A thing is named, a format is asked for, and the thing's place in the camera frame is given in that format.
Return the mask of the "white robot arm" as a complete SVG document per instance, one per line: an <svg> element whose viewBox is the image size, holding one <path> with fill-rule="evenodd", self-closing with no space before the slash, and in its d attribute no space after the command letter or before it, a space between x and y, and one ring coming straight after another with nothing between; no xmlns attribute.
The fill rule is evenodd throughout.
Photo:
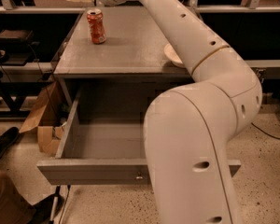
<svg viewBox="0 0 280 224"><path fill-rule="evenodd" d="M114 6L132 0L98 0ZM137 0L158 24L192 83L148 107L144 146L161 224L243 224L226 145L258 114L256 74L178 0Z"/></svg>

